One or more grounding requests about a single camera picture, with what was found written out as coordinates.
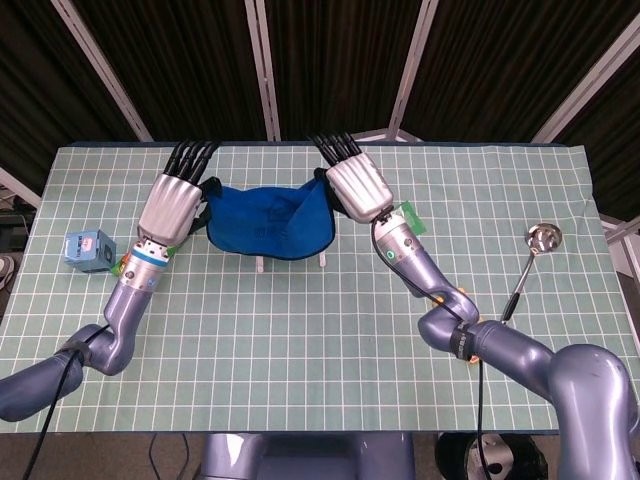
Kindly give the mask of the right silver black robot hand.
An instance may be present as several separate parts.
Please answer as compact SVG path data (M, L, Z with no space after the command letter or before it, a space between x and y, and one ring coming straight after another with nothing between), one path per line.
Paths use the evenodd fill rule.
M383 218L393 209L394 196L383 175L347 132L309 135L328 164L314 176L324 183L329 205L361 224Z

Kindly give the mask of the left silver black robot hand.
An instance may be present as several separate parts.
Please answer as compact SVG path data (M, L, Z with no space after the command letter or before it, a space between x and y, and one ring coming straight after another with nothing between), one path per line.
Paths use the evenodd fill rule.
M203 175L219 147L218 140L183 140L175 145L139 218L141 241L174 247L206 223L208 216L198 210L211 195L222 193L222 185L217 177Z

